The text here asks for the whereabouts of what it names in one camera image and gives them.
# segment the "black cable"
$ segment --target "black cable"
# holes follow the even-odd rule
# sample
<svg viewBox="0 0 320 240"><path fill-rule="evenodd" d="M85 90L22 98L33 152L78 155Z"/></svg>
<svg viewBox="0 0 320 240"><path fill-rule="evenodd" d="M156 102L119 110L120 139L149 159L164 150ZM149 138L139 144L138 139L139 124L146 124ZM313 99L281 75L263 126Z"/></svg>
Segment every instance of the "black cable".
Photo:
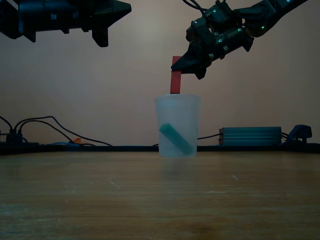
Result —
<svg viewBox="0 0 320 240"><path fill-rule="evenodd" d="M193 4L191 4L190 2L188 2L187 0L182 0L185 4L187 4L189 7L192 7L193 9L197 9L200 10L200 12L202 13L202 16L204 16L206 18L205 15L205 11L207 11L208 9L206 8L202 8L199 3L197 3L195 0L190 0Z"/></svg>
<svg viewBox="0 0 320 240"><path fill-rule="evenodd" d="M205 136L205 137L200 137L200 138L198 138L198 140L202 140L202 139L210 139L210 138L214 138L214 137L217 137L217 136L220 136L221 134L220 133L218 133L218 134L215 134L215 135L211 135L211 136ZM152 145L151 147L156 147L156 146L158 146L159 145L159 143L157 143L157 144L155 144L155 145Z"/></svg>
<svg viewBox="0 0 320 240"><path fill-rule="evenodd" d="M282 134L282 137L283 137L284 139L288 139L288 134L286 134L286 133L284 133L284 132L282 132L281 134Z"/></svg>
<svg viewBox="0 0 320 240"><path fill-rule="evenodd" d="M210 139L210 138L213 138L213 137L216 137L216 136L220 136L221 134L215 134L215 135L212 135L212 136L205 136L205 137L200 137L198 138L198 140L202 140L202 139Z"/></svg>
<svg viewBox="0 0 320 240"><path fill-rule="evenodd" d="M52 126L50 123L47 123L45 121L39 121L39 120L29 120L29 121L25 121L21 126L20 126L20 129L19 131L22 131L22 127L27 124L27 123L32 123L32 122L37 122L37 123L43 123L43 124L46 124L48 126L50 126L51 128L53 128L54 130L58 131L59 133L61 133L63 136L65 136L70 142L74 142L72 141L72 139L70 137L68 137L66 134L64 134L61 130L59 130L58 128Z"/></svg>
<svg viewBox="0 0 320 240"><path fill-rule="evenodd" d="M0 119L2 119L3 121L5 121L6 124L9 125L10 129L12 130L12 125L10 124L10 122L8 120L6 120L4 117L0 116Z"/></svg>
<svg viewBox="0 0 320 240"><path fill-rule="evenodd" d="M28 118L28 119L24 119L24 120L21 120L20 122L18 122L14 129L16 130L19 126L19 124L25 122L25 121L29 121L29 120L39 120L39 119L53 119L63 130L67 131L68 133L71 133L73 135L76 135L77 137L79 138L82 138L82 139L85 139L85 140L88 140L88 141L92 141L92 142L95 142L95 143L100 143L100 144L105 144L105 145L108 145L110 147L112 147L111 144L107 143L107 142L104 142L104 141L98 141L98 140L94 140L94 139L91 139L91 138L88 138L88 137L84 137L84 136L81 136L73 131L70 131L68 129L66 129L64 126L62 126L60 124L60 122L58 122L58 120L54 117L54 116L43 116L43 117L33 117L33 118Z"/></svg>
<svg viewBox="0 0 320 240"><path fill-rule="evenodd" d="M91 146L91 147L96 147L96 145L91 144L91 143L83 143L83 144L79 144L79 146Z"/></svg>
<svg viewBox="0 0 320 240"><path fill-rule="evenodd" d="M14 133L1 133L0 136L8 136L10 134L14 134ZM26 143L28 143L28 140L25 139L24 137L22 138L22 140L24 140Z"/></svg>

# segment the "plastic cup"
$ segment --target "plastic cup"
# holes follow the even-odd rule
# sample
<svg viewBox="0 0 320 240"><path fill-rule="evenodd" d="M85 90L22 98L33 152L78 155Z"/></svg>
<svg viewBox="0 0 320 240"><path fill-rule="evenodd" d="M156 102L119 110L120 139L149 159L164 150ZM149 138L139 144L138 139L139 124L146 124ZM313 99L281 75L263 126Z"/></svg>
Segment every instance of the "plastic cup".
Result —
<svg viewBox="0 0 320 240"><path fill-rule="evenodd" d="M192 94L169 94L155 99L160 156L197 155L200 102L201 98Z"/></svg>

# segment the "table surface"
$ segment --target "table surface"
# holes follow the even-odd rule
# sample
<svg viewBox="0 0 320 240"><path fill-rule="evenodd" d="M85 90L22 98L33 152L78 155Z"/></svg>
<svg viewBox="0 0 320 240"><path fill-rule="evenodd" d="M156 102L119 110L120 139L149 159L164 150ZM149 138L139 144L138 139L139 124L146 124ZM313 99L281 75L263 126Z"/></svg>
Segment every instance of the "table surface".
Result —
<svg viewBox="0 0 320 240"><path fill-rule="evenodd" d="M320 155L0 156L0 239L320 239Z"/></svg>

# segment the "black robotic arm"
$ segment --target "black robotic arm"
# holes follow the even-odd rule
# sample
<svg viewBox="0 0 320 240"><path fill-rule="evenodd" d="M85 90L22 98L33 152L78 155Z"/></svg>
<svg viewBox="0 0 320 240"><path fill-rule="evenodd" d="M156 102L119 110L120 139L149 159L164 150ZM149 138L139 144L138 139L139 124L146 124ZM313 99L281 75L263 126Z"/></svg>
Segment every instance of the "black robotic arm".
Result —
<svg viewBox="0 0 320 240"><path fill-rule="evenodd" d="M306 1L263 0L252 7L235 10L231 10L226 0L217 0L209 9L193 5L202 12L202 17L192 21L187 29L189 48L171 67L172 70L195 74L198 79L204 78L213 61L223 59L240 47L249 52L254 38L264 35L284 15Z"/></svg>
<svg viewBox="0 0 320 240"><path fill-rule="evenodd" d="M36 41L36 32L70 29L92 30L100 47L107 47L108 28L131 12L118 0L15 0L18 10L0 0L0 32L11 39L25 36Z"/></svg>

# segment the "red stick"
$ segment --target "red stick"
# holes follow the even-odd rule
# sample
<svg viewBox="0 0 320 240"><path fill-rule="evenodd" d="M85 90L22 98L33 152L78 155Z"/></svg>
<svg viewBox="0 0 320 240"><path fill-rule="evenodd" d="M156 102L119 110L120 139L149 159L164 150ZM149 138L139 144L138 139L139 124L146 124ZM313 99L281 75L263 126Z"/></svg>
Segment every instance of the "red stick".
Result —
<svg viewBox="0 0 320 240"><path fill-rule="evenodd" d="M172 65L175 64L181 56L173 56ZM170 94L180 94L181 88L181 70L171 71Z"/></svg>

